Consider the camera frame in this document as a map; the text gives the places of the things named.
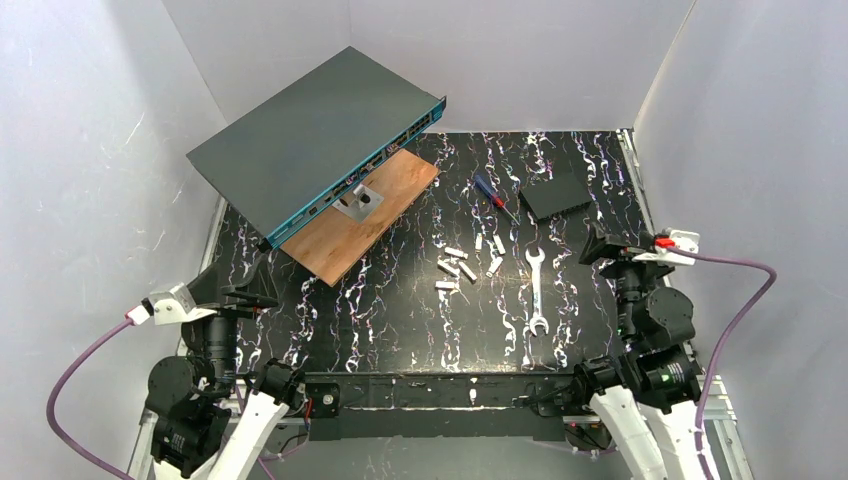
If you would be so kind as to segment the dark teal network switch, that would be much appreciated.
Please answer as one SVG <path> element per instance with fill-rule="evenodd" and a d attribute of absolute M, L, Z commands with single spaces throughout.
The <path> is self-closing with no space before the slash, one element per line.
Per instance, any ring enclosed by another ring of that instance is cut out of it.
<path fill-rule="evenodd" d="M 193 150 L 196 171 L 279 248 L 437 122 L 438 98 L 349 46 Z"/>

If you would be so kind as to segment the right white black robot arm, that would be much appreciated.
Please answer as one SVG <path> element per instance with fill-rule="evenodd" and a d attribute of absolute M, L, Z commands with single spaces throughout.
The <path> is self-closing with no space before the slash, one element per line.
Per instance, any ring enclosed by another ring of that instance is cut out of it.
<path fill-rule="evenodd" d="M 711 455 L 699 451 L 695 416 L 702 390 L 686 352 L 695 336 L 694 305 L 665 277 L 694 264 L 700 236 L 667 229 L 631 245 L 589 227 L 582 265 L 606 260 L 613 281 L 617 335 L 624 350 L 574 368 L 572 397 L 584 400 L 612 437 L 634 479 L 706 479 Z"/>

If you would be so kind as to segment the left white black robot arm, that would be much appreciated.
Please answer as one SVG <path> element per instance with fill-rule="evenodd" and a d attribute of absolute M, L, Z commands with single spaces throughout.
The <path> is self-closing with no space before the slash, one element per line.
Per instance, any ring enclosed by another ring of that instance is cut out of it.
<path fill-rule="evenodd" d="M 158 326 L 178 325 L 188 352 L 158 361 L 148 376 L 146 409 L 157 421 L 150 455 L 157 479 L 245 479 L 270 434 L 303 397 L 302 371 L 271 359 L 248 374 L 234 428 L 223 407 L 237 388 L 240 320 L 279 304 L 266 255 L 244 279 L 221 283 L 211 264 L 189 283 L 153 292 L 141 305 Z"/>

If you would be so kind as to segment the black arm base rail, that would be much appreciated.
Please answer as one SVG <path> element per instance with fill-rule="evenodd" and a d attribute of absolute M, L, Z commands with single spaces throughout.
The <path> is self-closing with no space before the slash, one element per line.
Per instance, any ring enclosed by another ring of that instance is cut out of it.
<path fill-rule="evenodd" d="M 562 373 L 309 373 L 311 437 L 530 437 L 594 422 L 567 404 Z"/>

